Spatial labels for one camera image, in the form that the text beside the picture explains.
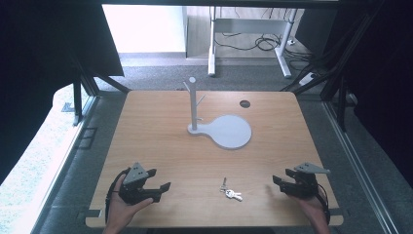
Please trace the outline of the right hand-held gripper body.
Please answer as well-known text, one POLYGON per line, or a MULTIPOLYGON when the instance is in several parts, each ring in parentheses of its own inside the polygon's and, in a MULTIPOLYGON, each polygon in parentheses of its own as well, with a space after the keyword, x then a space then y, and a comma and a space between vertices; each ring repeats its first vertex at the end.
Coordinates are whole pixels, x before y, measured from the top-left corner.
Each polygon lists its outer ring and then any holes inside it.
POLYGON ((330 170, 324 169, 312 163, 302 163, 295 166, 293 171, 297 172, 295 182, 284 182, 284 192, 287 195, 298 198, 312 198, 319 193, 319 183, 316 174, 329 174, 330 170))

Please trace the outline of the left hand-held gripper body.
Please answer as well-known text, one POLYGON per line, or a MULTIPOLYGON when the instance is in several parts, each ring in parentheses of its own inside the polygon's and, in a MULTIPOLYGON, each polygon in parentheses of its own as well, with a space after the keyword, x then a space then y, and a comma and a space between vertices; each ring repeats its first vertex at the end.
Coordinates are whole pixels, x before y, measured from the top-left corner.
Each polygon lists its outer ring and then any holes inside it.
POLYGON ((135 205, 141 201, 152 198, 159 203, 162 194, 156 194, 156 189, 145 189, 146 180, 150 178, 147 171, 139 164, 134 163, 128 170, 119 189, 119 196, 129 205, 135 205))

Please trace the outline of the bunch of keys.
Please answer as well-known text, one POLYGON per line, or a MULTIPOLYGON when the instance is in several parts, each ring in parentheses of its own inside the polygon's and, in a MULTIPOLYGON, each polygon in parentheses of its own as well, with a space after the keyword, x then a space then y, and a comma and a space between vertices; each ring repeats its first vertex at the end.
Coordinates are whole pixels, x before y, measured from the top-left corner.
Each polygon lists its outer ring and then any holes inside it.
POLYGON ((222 184, 221 184, 221 186, 220 186, 220 191, 221 191, 222 193, 224 193, 225 196, 226 196, 228 199, 235 199, 235 200, 241 202, 241 201, 243 200, 242 194, 239 193, 239 192, 235 192, 235 191, 232 190, 232 189, 229 189, 228 186, 227 186, 227 184, 226 184, 226 182, 227 182, 227 178, 224 177, 224 178, 223 178, 223 182, 222 182, 222 184))

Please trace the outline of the white key stand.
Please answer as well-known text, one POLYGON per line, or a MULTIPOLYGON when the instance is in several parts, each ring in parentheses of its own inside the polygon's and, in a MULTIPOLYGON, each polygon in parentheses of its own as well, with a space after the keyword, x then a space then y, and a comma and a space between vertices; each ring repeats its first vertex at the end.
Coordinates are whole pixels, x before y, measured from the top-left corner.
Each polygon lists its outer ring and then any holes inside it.
POLYGON ((202 124, 198 116, 198 105, 205 96, 197 98, 197 79, 190 77, 183 82, 190 98, 191 122, 187 132, 192 136, 209 137, 216 145, 227 150, 236 150, 246 146, 252 137, 252 129, 245 118, 226 114, 202 124))

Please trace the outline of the person's left hand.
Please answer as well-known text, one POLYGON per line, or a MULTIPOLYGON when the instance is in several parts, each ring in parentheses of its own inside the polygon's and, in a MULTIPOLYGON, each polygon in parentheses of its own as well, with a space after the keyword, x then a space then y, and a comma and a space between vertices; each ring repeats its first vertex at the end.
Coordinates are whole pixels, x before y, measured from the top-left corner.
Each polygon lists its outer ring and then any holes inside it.
POLYGON ((107 215, 106 225, 102 234, 120 234, 123 229, 130 224, 133 217, 142 209, 153 203, 152 198, 145 199, 135 205, 129 205, 119 196, 120 189, 125 175, 121 175, 114 186, 110 195, 110 204, 107 215))

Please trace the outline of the person's right hand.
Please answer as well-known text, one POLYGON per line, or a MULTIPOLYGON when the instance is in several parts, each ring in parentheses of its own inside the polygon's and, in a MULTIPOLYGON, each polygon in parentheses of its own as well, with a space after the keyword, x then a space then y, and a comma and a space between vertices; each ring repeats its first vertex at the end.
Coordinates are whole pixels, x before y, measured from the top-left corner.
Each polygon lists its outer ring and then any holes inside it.
POLYGON ((321 197, 321 200, 319 200, 318 197, 314 197, 308 200, 295 198, 295 201, 309 220, 315 234, 330 234, 330 229, 322 205, 324 196, 322 194, 319 196, 321 197))

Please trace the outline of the white power strip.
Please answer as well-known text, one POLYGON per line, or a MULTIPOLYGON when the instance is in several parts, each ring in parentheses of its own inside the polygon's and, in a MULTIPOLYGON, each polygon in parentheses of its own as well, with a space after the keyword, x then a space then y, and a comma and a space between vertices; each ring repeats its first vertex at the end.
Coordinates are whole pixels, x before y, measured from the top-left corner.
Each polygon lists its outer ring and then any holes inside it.
POLYGON ((300 86, 305 86, 317 77, 316 73, 310 72, 299 81, 300 86))

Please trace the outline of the black curtain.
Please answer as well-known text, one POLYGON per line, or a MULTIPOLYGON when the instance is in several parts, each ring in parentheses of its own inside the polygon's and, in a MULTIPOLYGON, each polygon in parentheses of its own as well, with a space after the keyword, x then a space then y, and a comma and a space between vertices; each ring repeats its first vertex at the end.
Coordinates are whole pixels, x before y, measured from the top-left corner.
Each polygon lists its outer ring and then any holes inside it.
POLYGON ((413 188, 413 0, 378 2, 344 77, 356 117, 413 188))
POLYGON ((124 74, 102 5, 0 0, 0 183, 53 105, 56 91, 124 74))

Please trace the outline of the white cabinet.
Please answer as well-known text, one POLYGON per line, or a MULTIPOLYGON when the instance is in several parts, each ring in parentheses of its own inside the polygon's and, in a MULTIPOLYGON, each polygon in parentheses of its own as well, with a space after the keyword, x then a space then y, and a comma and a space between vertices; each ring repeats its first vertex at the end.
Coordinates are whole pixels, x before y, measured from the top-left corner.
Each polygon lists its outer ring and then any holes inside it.
POLYGON ((182 6, 103 5, 119 53, 184 53, 187 14, 182 6))

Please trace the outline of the aluminium rail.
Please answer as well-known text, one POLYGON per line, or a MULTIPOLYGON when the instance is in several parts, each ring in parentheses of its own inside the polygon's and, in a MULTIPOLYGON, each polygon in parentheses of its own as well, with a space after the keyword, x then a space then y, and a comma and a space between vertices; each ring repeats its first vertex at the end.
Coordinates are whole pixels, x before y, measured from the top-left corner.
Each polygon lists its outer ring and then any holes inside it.
POLYGON ((34 223, 29 228, 30 234, 39 233, 47 219, 70 168, 73 152, 77 150, 78 137, 96 98, 85 97, 84 101, 81 111, 84 119, 76 123, 74 102, 70 102, 66 97, 57 97, 55 106, 33 140, 36 189, 32 199, 34 223))
POLYGON ((344 132, 339 124, 336 122, 337 117, 332 105, 328 102, 323 101, 322 106, 327 115, 335 134, 338 136, 339 141, 345 151, 345 154, 356 174, 357 180, 366 195, 366 198, 373 210, 373 213, 377 217, 379 224, 381 225, 385 234, 399 234, 399 230, 395 225, 394 219, 392 218, 389 210, 387 209, 382 197, 374 186, 370 176, 368 175, 365 167, 360 161, 357 151, 352 144, 349 136, 344 132))

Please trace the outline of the black metal frame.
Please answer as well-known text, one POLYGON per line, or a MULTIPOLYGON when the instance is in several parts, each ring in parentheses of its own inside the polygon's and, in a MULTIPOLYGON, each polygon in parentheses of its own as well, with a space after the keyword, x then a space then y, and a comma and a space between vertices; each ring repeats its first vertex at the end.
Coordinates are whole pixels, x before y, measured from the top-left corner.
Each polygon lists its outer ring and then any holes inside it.
POLYGON ((73 80, 73 100, 74 100, 74 121, 73 125, 78 126, 84 119, 83 106, 82 106, 82 91, 81 87, 84 87, 86 93, 89 96, 96 97, 99 94, 99 87, 94 80, 95 77, 114 87, 115 89, 127 94, 131 91, 128 87, 115 81, 108 74, 98 73, 97 71, 86 68, 76 55, 70 56, 71 61, 74 64, 75 70, 78 72, 77 77, 73 80))
POLYGON ((324 55, 314 58, 307 66, 305 66, 294 80, 284 88, 282 92, 292 92, 296 96, 312 89, 313 87, 325 83, 319 96, 322 101, 332 101, 335 95, 338 95, 338 107, 336 112, 336 123, 345 131, 344 123, 345 112, 347 105, 348 86, 345 80, 345 69, 349 65, 351 56, 355 53, 362 36, 375 18, 376 13, 373 11, 362 11, 356 19, 353 20, 350 27, 345 31, 344 35, 337 43, 324 55), (309 83, 299 86, 299 82, 304 79, 311 71, 318 69, 323 70, 321 75, 317 75, 309 83))

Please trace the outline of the white metal desk frame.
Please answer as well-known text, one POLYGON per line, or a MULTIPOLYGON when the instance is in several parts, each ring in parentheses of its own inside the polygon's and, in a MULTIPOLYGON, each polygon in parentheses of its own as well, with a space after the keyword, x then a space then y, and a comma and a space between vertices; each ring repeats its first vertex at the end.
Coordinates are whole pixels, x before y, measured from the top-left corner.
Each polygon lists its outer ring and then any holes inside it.
POLYGON ((274 49, 279 65, 285 78, 291 77, 290 69, 284 58, 284 51, 297 9, 292 9, 287 19, 223 19, 216 17, 216 8, 210 7, 210 44, 207 60, 207 74, 215 75, 215 34, 216 33, 246 33, 246 34, 276 34, 282 37, 281 44, 274 49))

